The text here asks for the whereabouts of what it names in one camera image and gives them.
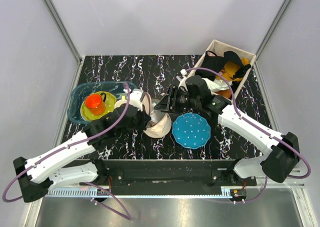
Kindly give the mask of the cream round laundry bag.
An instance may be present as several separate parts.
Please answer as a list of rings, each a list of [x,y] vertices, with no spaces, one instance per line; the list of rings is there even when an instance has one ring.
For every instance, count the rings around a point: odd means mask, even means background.
[[[148,137],[160,139],[165,137],[171,130],[172,120],[167,113],[155,110],[154,107],[159,101],[153,100],[151,96],[145,92],[142,104],[145,107],[146,113],[151,120],[147,123],[146,129],[143,131]]]

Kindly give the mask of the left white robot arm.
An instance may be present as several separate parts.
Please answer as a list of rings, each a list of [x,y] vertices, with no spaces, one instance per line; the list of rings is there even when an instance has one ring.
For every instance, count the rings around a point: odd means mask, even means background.
[[[131,104],[121,105],[103,117],[91,121],[71,139],[37,157],[18,157],[13,161],[22,199],[31,203],[49,191],[72,184],[103,185],[108,170],[101,160],[93,159],[83,165],[69,167],[79,157],[107,146],[125,132],[145,130],[151,120],[145,109]]]

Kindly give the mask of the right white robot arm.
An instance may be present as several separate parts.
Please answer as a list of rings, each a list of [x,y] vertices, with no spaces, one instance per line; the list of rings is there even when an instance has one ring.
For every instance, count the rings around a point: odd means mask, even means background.
[[[188,78],[185,87],[171,85],[154,108],[171,114],[182,114],[191,109],[210,125],[220,124],[252,143],[262,156],[235,160],[227,172],[228,182],[232,185],[239,185],[252,176],[266,176],[283,183],[300,161],[295,134],[274,131],[240,112],[231,100],[212,94],[199,76]]]

